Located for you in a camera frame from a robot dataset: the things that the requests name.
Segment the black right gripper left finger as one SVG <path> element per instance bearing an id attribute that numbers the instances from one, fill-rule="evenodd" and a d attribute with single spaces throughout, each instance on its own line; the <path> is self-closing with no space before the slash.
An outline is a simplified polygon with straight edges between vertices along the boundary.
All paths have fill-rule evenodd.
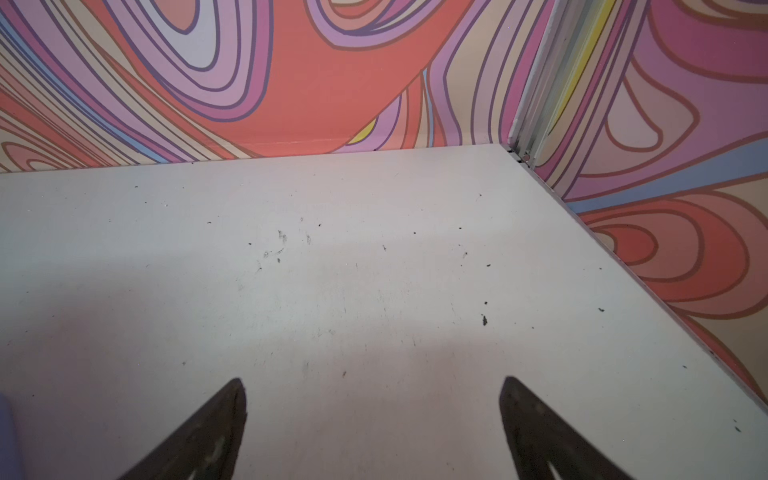
<path id="1" fill-rule="evenodd" d="M 121 478 L 232 478 L 247 421 L 246 406 L 242 381 L 231 379 Z"/>

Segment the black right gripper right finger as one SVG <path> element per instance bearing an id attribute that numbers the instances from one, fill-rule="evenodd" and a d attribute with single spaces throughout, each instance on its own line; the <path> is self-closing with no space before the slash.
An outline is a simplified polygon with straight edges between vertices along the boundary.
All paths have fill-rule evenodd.
<path id="1" fill-rule="evenodd" d="M 504 379 L 499 409 L 520 479 L 628 479 L 518 378 Z"/>

